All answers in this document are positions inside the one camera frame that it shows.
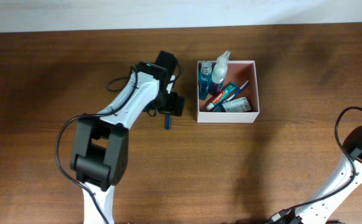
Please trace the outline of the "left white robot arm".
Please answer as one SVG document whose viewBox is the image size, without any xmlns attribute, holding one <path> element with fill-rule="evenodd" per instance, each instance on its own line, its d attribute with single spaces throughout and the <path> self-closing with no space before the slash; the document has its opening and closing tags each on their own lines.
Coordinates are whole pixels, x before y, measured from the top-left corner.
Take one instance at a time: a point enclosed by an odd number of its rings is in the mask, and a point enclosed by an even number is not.
<svg viewBox="0 0 362 224">
<path fill-rule="evenodd" d="M 161 51 L 130 68 L 126 85 L 97 114 L 78 117 L 70 168 L 83 190 L 84 223 L 113 223 L 115 186 L 128 163 L 129 131 L 142 112 L 181 116 L 184 98 L 172 91 L 177 58 Z"/>
</svg>

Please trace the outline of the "blue white toothbrush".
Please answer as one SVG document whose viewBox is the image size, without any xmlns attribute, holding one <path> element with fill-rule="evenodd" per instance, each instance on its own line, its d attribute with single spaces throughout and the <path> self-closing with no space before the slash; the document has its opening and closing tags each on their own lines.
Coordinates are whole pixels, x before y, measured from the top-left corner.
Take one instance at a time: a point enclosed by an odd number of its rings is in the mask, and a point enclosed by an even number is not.
<svg viewBox="0 0 362 224">
<path fill-rule="evenodd" d="M 225 112 L 225 109 L 223 107 L 223 104 L 230 102 L 236 95 L 238 95 L 244 88 L 245 86 L 249 83 L 249 81 L 247 80 L 241 87 L 239 87 L 230 97 L 228 97 L 226 100 L 224 100 L 222 103 L 219 104 L 219 106 L 217 106 L 214 109 L 214 112 Z"/>
</svg>

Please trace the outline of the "white teal toothpaste tube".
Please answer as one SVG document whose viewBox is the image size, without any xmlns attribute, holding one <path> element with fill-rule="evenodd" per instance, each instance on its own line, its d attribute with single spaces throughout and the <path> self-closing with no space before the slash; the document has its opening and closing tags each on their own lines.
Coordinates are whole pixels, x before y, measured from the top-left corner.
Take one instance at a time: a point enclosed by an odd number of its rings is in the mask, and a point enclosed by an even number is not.
<svg viewBox="0 0 362 224">
<path fill-rule="evenodd" d="M 230 82 L 227 86 L 225 86 L 221 92 L 206 106 L 208 111 L 214 109 L 219 103 L 224 101 L 232 92 L 238 89 L 238 85 L 234 82 Z"/>
</svg>

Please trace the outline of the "clear purple spray bottle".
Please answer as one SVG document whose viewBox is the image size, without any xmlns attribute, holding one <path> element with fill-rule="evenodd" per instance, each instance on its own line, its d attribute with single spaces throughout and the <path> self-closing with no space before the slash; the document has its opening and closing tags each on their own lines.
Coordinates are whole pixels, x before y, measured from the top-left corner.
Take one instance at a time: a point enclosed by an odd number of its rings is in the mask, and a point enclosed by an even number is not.
<svg viewBox="0 0 362 224">
<path fill-rule="evenodd" d="M 223 87 L 224 80 L 228 71 L 230 50 L 225 51 L 221 56 L 217 58 L 216 64 L 212 70 L 212 80 L 209 93 L 212 96 L 218 95 Z"/>
</svg>

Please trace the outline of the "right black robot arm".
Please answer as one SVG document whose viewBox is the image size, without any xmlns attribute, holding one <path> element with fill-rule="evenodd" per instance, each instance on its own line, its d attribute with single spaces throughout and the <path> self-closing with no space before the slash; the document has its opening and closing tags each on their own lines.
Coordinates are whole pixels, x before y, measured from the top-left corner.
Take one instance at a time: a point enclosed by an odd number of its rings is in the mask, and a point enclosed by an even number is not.
<svg viewBox="0 0 362 224">
<path fill-rule="evenodd" d="M 326 223 L 331 214 L 342 204 L 354 189 L 362 184 L 362 126 L 355 128 L 344 140 L 343 148 L 353 162 L 342 156 L 339 164 L 309 198 L 310 205 L 293 208 L 290 212 L 281 210 L 272 215 L 269 223 Z"/>
</svg>

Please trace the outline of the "blue disposable razor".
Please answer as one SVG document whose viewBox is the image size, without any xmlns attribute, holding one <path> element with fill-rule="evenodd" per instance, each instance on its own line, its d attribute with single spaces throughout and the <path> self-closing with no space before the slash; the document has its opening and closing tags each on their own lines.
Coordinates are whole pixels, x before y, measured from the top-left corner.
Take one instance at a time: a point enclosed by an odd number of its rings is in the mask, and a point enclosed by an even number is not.
<svg viewBox="0 0 362 224">
<path fill-rule="evenodd" d="M 171 129 L 171 115 L 167 114 L 165 119 L 165 130 L 169 131 Z"/>
</svg>

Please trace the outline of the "teal mouthwash bottle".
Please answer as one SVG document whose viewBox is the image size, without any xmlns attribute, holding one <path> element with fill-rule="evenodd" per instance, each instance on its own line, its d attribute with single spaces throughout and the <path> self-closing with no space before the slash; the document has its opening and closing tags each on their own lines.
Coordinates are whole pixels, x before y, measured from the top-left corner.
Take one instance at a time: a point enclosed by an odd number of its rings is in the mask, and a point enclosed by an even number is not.
<svg viewBox="0 0 362 224">
<path fill-rule="evenodd" d="M 205 100 L 211 83 L 212 62 L 204 61 L 199 72 L 199 99 Z"/>
</svg>

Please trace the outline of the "green white soap box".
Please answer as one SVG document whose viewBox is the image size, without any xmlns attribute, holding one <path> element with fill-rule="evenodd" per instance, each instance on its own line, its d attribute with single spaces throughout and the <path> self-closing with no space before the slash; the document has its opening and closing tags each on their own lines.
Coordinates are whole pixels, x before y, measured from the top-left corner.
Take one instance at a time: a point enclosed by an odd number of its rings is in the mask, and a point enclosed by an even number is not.
<svg viewBox="0 0 362 224">
<path fill-rule="evenodd" d="M 246 97 L 238 98 L 222 105 L 226 113 L 244 113 L 251 110 Z"/>
</svg>

